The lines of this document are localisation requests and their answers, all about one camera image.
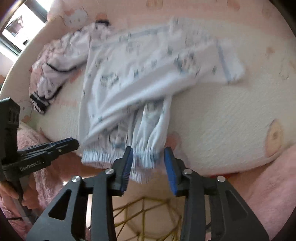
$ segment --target window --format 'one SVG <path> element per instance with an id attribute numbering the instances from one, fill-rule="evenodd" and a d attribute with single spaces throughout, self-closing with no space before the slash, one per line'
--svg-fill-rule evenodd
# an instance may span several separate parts
<path id="1" fill-rule="evenodd" d="M 16 55 L 45 26 L 53 0 L 27 0 L 13 14 L 0 35 L 0 42 Z"/>

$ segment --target folded garment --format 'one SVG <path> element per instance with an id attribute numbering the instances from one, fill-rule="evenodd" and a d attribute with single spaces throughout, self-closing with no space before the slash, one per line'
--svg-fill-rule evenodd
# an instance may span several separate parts
<path id="1" fill-rule="evenodd" d="M 97 21 L 45 45 L 32 66 L 29 95 L 40 113 L 54 101 L 62 85 L 87 61 L 92 39 L 103 41 L 111 34 L 108 21 Z"/>
<path id="2" fill-rule="evenodd" d="M 108 168 L 131 146 L 131 178 L 147 181 L 160 163 L 173 94 L 198 82 L 233 83 L 243 74 L 228 41 L 191 19 L 93 40 L 79 114 L 82 162 Z"/>

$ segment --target crumpled clothes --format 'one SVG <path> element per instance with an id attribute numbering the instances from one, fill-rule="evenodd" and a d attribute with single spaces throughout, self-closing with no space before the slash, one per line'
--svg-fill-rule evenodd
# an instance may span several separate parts
<path id="1" fill-rule="evenodd" d="M 130 177 L 147 182 L 160 166 L 172 96 L 199 82 L 230 84 L 243 75 L 231 44 L 192 19 L 93 40 L 79 114 L 82 163 L 108 168 L 131 146 Z"/>
<path id="2" fill-rule="evenodd" d="M 85 66 L 91 40 L 104 41 L 112 30 L 100 20 L 46 44 L 32 66 L 29 95 L 39 113 L 54 102 L 63 84 Z"/>

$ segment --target window frame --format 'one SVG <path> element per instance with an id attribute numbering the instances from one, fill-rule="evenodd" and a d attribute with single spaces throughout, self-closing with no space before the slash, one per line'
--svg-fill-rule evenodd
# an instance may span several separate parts
<path id="1" fill-rule="evenodd" d="M 46 16 L 48 12 L 36 0 L 17 1 L 10 8 L 9 12 L 7 13 L 8 16 L 6 17 L 6 19 L 4 19 L 4 21 L 2 21 L 3 26 L 0 29 L 0 44 L 8 48 L 16 55 L 19 55 L 22 50 L 15 44 L 13 44 L 10 40 L 8 40 L 2 32 L 6 28 L 7 23 L 9 22 L 13 14 L 16 12 L 16 10 L 23 4 L 25 4 L 42 22 L 45 23 L 47 21 Z"/>

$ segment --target silver bolt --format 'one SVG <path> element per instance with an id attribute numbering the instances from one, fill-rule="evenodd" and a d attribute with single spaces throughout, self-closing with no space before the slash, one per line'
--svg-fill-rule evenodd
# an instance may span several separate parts
<path id="1" fill-rule="evenodd" d="M 183 173 L 187 174 L 187 175 L 190 175 L 190 174 L 192 174 L 192 170 L 189 169 L 189 168 L 186 168 L 186 169 L 184 169 Z"/>
<path id="2" fill-rule="evenodd" d="M 72 182 L 74 182 L 74 183 L 79 182 L 80 179 L 81 179 L 81 177 L 79 177 L 79 176 L 74 176 L 74 177 L 72 177 Z"/>
<path id="3" fill-rule="evenodd" d="M 219 176 L 219 177 L 217 177 L 217 180 L 218 180 L 218 182 L 225 182 L 226 181 L 226 178 L 225 177 L 223 177 L 223 176 Z"/>
<path id="4" fill-rule="evenodd" d="M 105 173 L 106 174 L 113 174 L 114 173 L 114 169 L 108 168 L 108 169 L 105 170 Z"/>

